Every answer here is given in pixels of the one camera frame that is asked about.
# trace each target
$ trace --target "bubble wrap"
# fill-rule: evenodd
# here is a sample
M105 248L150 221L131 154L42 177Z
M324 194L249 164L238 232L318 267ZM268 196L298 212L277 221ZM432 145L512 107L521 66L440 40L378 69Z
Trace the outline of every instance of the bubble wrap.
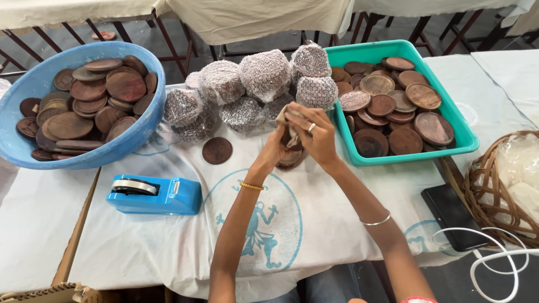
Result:
M264 120L257 101L249 97L241 97L223 106L220 116L231 130L244 136L249 135Z
M266 106L264 106L262 109L262 114L266 121L268 121L271 126L277 127L275 119L281 112L282 108L292 101L295 101L294 97L289 93L284 93L276 98L273 102L266 104Z
M198 81L200 79L200 72L192 72L185 79L185 87L188 89L200 89Z
M196 143L211 137L213 127L216 124L215 122L216 115L211 108L205 104L202 112L193 123L180 127L172 125L170 128L178 136L180 141Z
M330 77L301 77L298 81L296 102L309 108L333 109L337 100L338 88Z
M192 89L172 89L167 94L163 118L175 126L193 123L202 112L204 102L197 91Z
M245 94L239 78L239 65L234 62L212 62L201 70L199 77L202 96L217 105L234 102Z
M288 91L290 67L280 50L245 56L240 65L240 79L248 95L268 103Z
M298 83L303 77L328 77L331 76L328 53L318 44L310 42L301 45L292 53L290 60L292 70L292 83Z

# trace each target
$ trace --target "charging cable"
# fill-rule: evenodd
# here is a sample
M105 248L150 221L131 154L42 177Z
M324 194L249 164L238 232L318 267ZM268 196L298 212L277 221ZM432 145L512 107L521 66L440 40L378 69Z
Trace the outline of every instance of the charging cable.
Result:
M442 229L442 230L439 230L437 232L435 232L433 235L432 235L432 240L434 243L438 244L438 245L443 245L442 243L438 243L434 240L434 237L441 233L441 232L444 232L444 231L449 231L449 230L465 230L465 231L470 231L470 232L474 232L474 233L477 233L479 235L482 235L486 238L488 238L489 240L491 240L492 242L494 242L502 251L499 252L499 253L495 253L495 254L491 254L490 256L485 256L483 257L481 255L481 253L479 252L479 250L474 250L473 253L474 255L478 258L473 264L472 264L472 267L470 268L470 277L472 278L472 283L473 283L473 286L475 287L475 289L477 290L477 292L479 292L479 294L487 299L488 301L492 302L492 303L507 303L511 300L513 300L516 296L516 293L519 289L519 272L523 271L527 266L528 266L528 263L529 263L529 254L530 253L539 253L539 249L526 249L526 246L524 245L524 243L522 243L522 241L520 241L520 239L515 236L514 234L508 232L508 231L505 231L503 229L499 229L499 228L490 228L490 227L486 227L486 228L483 228L483 230L488 230L488 229L496 229L496 230L501 230L503 232L505 232L506 234L510 235L511 237L517 239L517 241L522 245L522 247L524 249L519 249L519 250L514 250L514 251L507 251L505 249L505 247L503 247L500 242L498 242L496 239L494 239L493 237L489 236L489 235L486 235L480 231L477 231L477 230L473 230L473 229L468 229L468 228L445 228L445 229ZM514 254L526 254L526 262L524 263L524 265L520 268L520 269L516 269L516 266L515 266L515 263L513 262L513 259L511 258L512 255ZM500 271L496 271L492 268L490 268L487 264L485 264L486 261L489 261L489 260L493 260L493 259L498 259L498 258L502 258L502 257L507 257L509 259L509 263L511 264L511 269L512 271L510 272L500 272ZM494 300L492 298L490 298L489 296L487 296L482 290L481 288L479 287L478 283L477 283L477 280L475 279L475 269L479 266L479 264L483 264L485 265L485 267L487 269L489 269L490 271L493 271L495 273L499 273L499 274L512 274L514 279L515 279L515 282L513 284L513 291L511 291L511 294L503 299L503 300Z

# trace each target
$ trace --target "blue plastic basin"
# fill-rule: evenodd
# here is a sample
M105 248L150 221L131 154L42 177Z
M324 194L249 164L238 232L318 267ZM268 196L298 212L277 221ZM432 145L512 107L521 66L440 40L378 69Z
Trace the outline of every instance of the blue plastic basin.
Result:
M453 149L437 150L428 153L401 155L401 156L387 156L378 158L364 158L356 149L354 139L348 128L344 113L342 111L339 102L335 105L335 121L337 123L337 129L341 133L344 140L344 145L350 160L354 166L375 166L386 165L401 162L410 162L425 160L431 158L446 157L451 155L458 155L464 153L471 153L479 148L479 139L470 128L459 109L451 100L449 94L445 91L438 78L431 71L427 63L423 61L423 58L419 55L416 48L408 41L405 40L391 40L372 43L351 44L343 46L326 47L328 52L329 64L331 66L343 67L350 61L359 61L366 63L379 63L384 57L403 57L411 60L416 65L416 71L422 73L428 78L431 86L434 87L440 93L442 103L440 111L455 131L455 140L457 146Z
M22 137L16 130L23 118L19 104L25 98L42 98L57 91L54 76L65 68L78 68L102 58L138 57L149 72L157 74L157 90L150 106L127 131L83 155L70 159L39 162L31 157L35 142ZM43 61L19 78L0 99L0 156L9 162L30 169L88 169L117 161L137 150L152 135L163 118L165 102L165 73L163 66L150 51L125 42L100 42L74 47Z

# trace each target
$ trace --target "ring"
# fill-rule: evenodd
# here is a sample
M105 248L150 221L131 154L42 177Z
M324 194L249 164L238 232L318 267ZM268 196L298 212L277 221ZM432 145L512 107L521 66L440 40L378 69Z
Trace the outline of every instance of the ring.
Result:
M310 134L310 131L316 126L316 123L310 125L309 130L307 131Z

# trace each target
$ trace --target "silver bangle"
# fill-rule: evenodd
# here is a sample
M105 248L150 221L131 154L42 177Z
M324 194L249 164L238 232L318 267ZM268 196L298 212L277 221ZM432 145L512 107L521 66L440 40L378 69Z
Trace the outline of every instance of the silver bangle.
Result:
M380 224L382 224L382 223L385 223L385 222L387 222L387 221L391 218L391 213L389 212L389 210L386 209L385 211L388 212L388 217L387 217L386 219L384 219L383 221L380 221L380 222L378 222L378 223L365 223L365 222L361 221L361 219L360 219L360 222L361 222L363 225L366 225L366 226L374 226L374 225L380 225Z

